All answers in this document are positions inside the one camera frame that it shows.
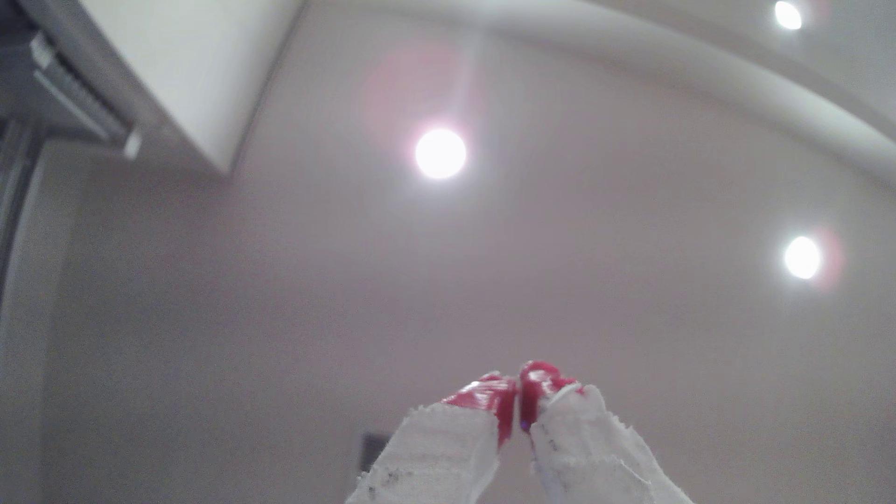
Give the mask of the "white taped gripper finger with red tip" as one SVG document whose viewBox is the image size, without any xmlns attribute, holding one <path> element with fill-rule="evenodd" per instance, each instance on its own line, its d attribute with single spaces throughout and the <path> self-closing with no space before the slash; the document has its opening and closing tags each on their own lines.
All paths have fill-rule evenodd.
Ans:
<svg viewBox="0 0 896 504">
<path fill-rule="evenodd" d="M 412 409 L 346 503 L 476 503 L 512 433 L 516 378 L 497 372 Z"/>
<path fill-rule="evenodd" d="M 544 361 L 520 372 L 520 424 L 547 503 L 692 503 L 595 385 Z"/>
</svg>

